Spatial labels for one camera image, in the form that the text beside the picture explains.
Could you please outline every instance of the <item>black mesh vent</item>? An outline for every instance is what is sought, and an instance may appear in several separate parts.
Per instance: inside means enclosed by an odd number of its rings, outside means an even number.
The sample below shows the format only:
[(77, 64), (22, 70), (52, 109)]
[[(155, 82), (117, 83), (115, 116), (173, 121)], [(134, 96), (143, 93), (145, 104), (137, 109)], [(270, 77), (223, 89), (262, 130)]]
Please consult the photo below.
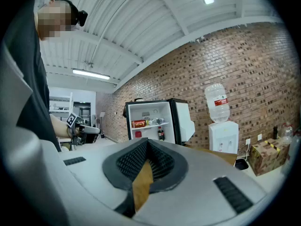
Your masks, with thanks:
[(144, 142), (117, 159), (117, 167), (123, 175), (134, 181), (146, 159), (150, 160), (153, 180), (166, 176), (174, 168), (174, 159), (159, 148)]
[(76, 158), (64, 160), (64, 163), (65, 163), (66, 166), (69, 166), (69, 165), (79, 163), (79, 162), (82, 162), (82, 161), (85, 161), (85, 160), (86, 159), (81, 156), (81, 157), (76, 157)]
[(227, 177), (217, 178), (214, 180), (214, 183), (236, 213), (242, 213), (253, 205)]
[(147, 141), (117, 159), (117, 167), (123, 175), (134, 181), (146, 161)]
[(174, 168), (174, 159), (157, 147), (150, 145), (147, 154), (154, 182), (166, 176)]

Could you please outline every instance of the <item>white shelf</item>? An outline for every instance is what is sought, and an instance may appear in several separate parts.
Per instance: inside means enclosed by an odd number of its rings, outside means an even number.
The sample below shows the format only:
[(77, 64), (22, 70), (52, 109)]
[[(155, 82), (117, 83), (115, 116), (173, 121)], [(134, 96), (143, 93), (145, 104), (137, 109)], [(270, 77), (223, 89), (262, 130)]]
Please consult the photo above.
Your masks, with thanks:
[(70, 101), (70, 96), (63, 96), (63, 97), (50, 96), (49, 100), (51, 100), (51, 101), (65, 101), (65, 102), (69, 102)]
[(152, 127), (158, 127), (158, 126), (164, 126), (169, 124), (169, 122), (164, 122), (160, 125), (151, 125), (151, 126), (145, 126), (145, 127), (139, 127), (139, 128), (131, 128), (132, 130), (141, 130), (141, 129), (147, 129), (147, 128), (152, 128)]
[(54, 113), (69, 113), (69, 110), (49, 110), (49, 112), (54, 112)]

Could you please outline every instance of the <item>fridge shelf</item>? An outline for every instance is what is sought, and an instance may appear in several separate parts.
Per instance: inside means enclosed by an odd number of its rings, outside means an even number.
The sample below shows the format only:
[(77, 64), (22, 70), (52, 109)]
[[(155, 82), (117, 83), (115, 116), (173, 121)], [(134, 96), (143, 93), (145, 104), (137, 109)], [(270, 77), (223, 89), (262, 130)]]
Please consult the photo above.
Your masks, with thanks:
[(54, 113), (69, 113), (69, 110), (49, 110), (49, 112), (54, 112)]
[(141, 130), (141, 129), (147, 129), (147, 128), (151, 128), (151, 127), (159, 127), (159, 126), (163, 126), (163, 125), (167, 125), (169, 124), (169, 122), (164, 122), (162, 124), (159, 125), (151, 125), (151, 126), (145, 126), (145, 127), (138, 127), (138, 128), (131, 128), (132, 130)]

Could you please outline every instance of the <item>dark bottle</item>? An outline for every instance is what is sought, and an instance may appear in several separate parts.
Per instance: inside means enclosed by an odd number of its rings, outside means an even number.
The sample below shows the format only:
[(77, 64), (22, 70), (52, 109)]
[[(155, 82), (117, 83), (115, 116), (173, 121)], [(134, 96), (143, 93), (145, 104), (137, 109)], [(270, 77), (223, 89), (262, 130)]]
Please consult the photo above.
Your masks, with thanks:
[(273, 128), (273, 139), (277, 140), (278, 139), (278, 127), (274, 126)]
[(164, 136), (164, 131), (162, 130), (162, 128), (159, 126), (158, 127), (158, 135), (159, 135), (159, 140), (160, 141), (164, 141), (165, 140), (165, 136)]

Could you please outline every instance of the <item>white wall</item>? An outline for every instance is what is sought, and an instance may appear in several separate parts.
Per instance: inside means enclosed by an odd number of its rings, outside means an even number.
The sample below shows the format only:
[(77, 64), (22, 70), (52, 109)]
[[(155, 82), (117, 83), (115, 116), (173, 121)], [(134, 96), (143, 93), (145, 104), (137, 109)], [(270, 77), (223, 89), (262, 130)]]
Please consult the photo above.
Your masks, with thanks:
[(95, 91), (49, 87), (50, 96), (70, 96), (71, 92), (73, 96), (73, 101), (90, 102), (91, 116), (96, 114), (95, 112), (96, 92)]

